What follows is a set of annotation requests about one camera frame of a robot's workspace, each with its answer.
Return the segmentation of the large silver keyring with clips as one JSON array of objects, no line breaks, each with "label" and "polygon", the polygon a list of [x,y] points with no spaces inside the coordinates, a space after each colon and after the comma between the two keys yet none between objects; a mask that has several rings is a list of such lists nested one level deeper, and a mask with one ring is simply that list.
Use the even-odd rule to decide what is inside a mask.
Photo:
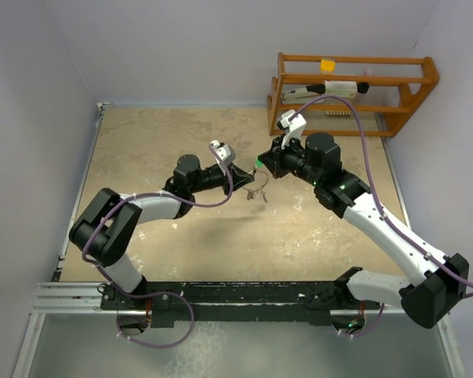
[{"label": "large silver keyring with clips", "polygon": [[269,183],[269,175],[261,169],[254,168],[251,171],[251,176],[254,179],[253,183],[255,183],[256,178],[263,178],[263,182],[257,183],[253,188],[244,187],[244,190],[246,191],[246,199],[248,201],[252,201],[257,198],[261,198],[263,202],[267,204],[268,199],[266,196],[265,187]]}]

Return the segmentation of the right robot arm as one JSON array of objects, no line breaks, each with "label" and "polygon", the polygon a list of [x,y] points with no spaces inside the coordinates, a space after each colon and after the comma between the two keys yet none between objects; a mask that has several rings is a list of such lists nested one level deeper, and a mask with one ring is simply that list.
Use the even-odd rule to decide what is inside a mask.
[{"label": "right robot arm", "polygon": [[304,143],[280,136],[258,160],[275,179],[292,174],[312,185],[322,206],[358,228],[404,273],[399,277],[356,269],[335,288],[340,306],[385,303],[401,308],[419,326],[432,328],[464,298],[467,259],[431,246],[382,207],[370,187],[343,168],[333,136],[319,132]]}]

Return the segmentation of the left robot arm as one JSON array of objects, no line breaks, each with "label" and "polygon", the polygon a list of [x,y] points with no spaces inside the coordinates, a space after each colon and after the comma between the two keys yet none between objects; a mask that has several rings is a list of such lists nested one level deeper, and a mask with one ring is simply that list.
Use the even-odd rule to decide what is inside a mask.
[{"label": "left robot arm", "polygon": [[195,199],[198,192],[220,187],[229,196],[253,181],[252,173],[232,162],[202,169],[194,154],[185,154],[177,160],[164,188],[150,196],[100,190],[72,226],[69,241],[82,252],[85,261],[98,266],[120,288],[119,300],[137,309],[146,301],[147,280],[126,254],[136,226],[185,216],[192,207],[201,206]]}]

